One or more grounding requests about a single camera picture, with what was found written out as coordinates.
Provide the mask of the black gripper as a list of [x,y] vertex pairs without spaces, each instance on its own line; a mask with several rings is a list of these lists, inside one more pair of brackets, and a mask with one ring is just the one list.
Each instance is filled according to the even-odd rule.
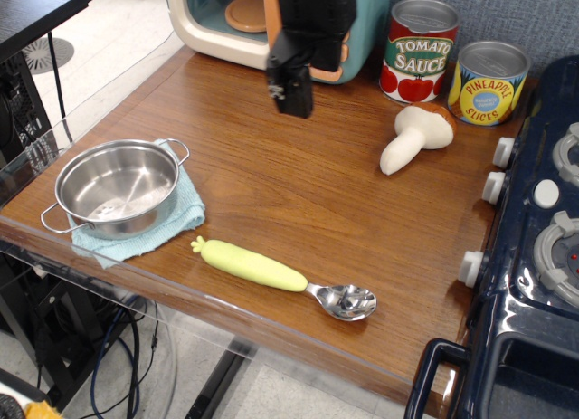
[[278,0],[281,30],[270,50],[268,92],[279,113],[307,119],[313,111],[309,65],[336,71],[356,19],[356,0]]

